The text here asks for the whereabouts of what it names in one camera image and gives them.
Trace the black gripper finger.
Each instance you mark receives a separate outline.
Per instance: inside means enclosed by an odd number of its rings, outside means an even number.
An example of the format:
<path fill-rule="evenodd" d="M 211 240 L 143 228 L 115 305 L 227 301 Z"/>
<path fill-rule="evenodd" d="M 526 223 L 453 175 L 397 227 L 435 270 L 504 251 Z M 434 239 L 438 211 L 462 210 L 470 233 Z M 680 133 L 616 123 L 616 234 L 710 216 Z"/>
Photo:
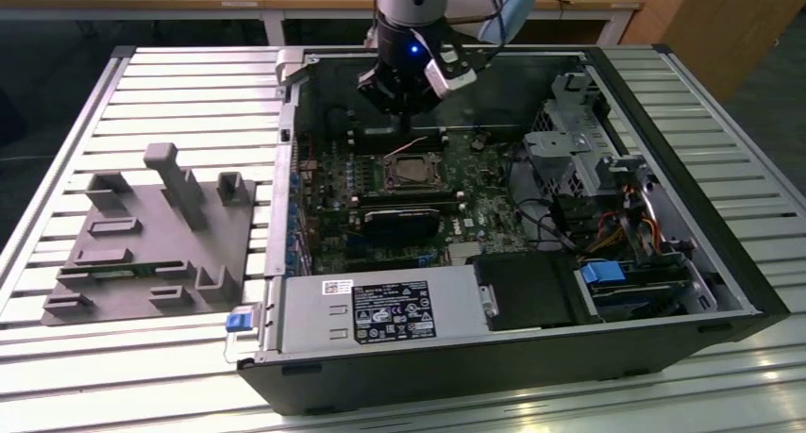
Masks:
<path fill-rule="evenodd" d="M 441 103 L 431 86 L 411 86 L 407 90 L 407 131 L 414 129 L 414 117 L 430 112 Z"/>
<path fill-rule="evenodd" d="M 409 110 L 406 95 L 399 80 L 389 67 L 373 67 L 358 76 L 358 92 L 375 108 L 391 117 L 391 129 L 395 133 L 409 132 Z"/>

